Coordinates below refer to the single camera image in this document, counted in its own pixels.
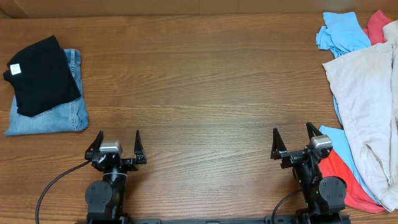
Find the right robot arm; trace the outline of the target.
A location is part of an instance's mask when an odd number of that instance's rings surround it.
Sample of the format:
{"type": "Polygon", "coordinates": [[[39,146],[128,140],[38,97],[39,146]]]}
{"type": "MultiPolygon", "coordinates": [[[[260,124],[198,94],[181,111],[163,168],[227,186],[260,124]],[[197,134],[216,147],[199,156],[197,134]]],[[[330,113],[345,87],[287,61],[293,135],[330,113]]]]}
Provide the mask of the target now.
{"type": "Polygon", "coordinates": [[[277,128],[273,129],[271,159],[280,160],[283,169],[291,168],[300,188],[283,198],[264,217],[265,223],[350,223],[343,216],[347,184],[337,176],[324,177],[318,164],[332,152],[332,140],[322,134],[311,122],[306,123],[309,144],[302,150],[289,152],[277,128]],[[302,193],[306,207],[298,209],[294,215],[278,215],[279,207],[288,199],[302,193]]]}

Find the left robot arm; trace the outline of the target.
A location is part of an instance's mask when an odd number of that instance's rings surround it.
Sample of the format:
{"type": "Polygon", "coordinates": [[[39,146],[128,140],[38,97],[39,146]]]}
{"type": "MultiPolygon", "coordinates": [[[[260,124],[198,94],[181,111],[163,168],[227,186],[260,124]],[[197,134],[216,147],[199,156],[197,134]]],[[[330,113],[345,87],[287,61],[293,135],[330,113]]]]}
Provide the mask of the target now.
{"type": "Polygon", "coordinates": [[[85,193],[88,204],[87,223],[132,223],[132,218],[124,212],[127,173],[139,170],[147,158],[136,131],[133,158],[123,158],[119,141],[105,141],[100,131],[85,152],[85,159],[98,171],[102,179],[89,185],[85,193]]]}

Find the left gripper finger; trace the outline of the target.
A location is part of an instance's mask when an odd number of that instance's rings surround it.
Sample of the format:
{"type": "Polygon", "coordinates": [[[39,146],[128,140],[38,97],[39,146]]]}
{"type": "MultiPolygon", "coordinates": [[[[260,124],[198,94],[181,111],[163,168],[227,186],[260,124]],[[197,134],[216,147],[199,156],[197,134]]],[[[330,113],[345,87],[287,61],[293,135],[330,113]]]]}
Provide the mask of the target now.
{"type": "Polygon", "coordinates": [[[85,159],[88,161],[92,161],[94,154],[100,150],[100,145],[103,142],[104,134],[103,131],[100,131],[96,137],[96,139],[91,143],[88,149],[85,151],[85,159]]]}
{"type": "Polygon", "coordinates": [[[136,155],[136,164],[147,164],[147,158],[141,143],[141,136],[139,130],[136,131],[134,154],[136,155]]]}

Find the beige cotton shorts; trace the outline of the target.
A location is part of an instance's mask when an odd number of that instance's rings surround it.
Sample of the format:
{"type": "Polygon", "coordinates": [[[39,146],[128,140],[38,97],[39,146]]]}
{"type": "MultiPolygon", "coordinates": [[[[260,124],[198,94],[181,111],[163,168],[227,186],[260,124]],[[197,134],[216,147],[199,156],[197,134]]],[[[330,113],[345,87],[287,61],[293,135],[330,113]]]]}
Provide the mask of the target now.
{"type": "Polygon", "coordinates": [[[388,211],[397,208],[397,22],[386,41],[324,63],[355,166],[388,211]]]}

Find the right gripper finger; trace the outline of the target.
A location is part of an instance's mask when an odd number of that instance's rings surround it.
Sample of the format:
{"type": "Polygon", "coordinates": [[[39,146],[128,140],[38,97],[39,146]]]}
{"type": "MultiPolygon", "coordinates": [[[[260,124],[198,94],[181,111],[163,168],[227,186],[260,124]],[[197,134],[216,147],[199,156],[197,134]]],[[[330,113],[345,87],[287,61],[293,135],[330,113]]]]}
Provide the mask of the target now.
{"type": "Polygon", "coordinates": [[[273,141],[272,141],[272,149],[271,149],[271,159],[277,160],[281,159],[281,154],[286,153],[286,146],[278,132],[277,128],[273,129],[273,141]]]}
{"type": "Polygon", "coordinates": [[[307,122],[306,127],[309,140],[323,135],[311,122],[307,122]]]}

